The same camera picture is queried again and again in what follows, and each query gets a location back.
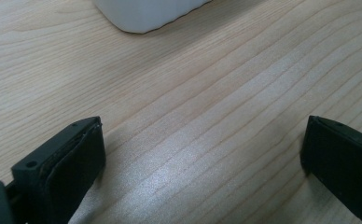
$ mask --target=wood grain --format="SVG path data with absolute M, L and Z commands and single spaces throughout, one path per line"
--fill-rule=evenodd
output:
M 311 114 L 362 132 L 362 0 L 215 0 L 145 35 L 91 0 L 0 0 L 0 180 L 104 124 L 71 223 L 360 223 L 299 165 Z

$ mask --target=table surface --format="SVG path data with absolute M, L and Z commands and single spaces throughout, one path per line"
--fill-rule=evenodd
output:
M 0 180 L 104 124 L 71 223 L 360 223 L 300 167 L 309 115 L 362 132 L 362 0 L 214 0 L 145 35 L 91 0 L 0 0 Z

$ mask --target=black plastic piece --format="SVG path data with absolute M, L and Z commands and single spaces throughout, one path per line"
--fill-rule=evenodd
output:
M 67 223 L 104 169 L 99 117 L 75 122 L 12 167 L 0 182 L 0 223 Z
M 362 220 L 362 133 L 310 116 L 300 161 Z

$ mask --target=white object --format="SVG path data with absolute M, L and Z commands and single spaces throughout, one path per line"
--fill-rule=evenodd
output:
M 174 21 L 211 0 L 94 0 L 119 29 L 146 33 Z

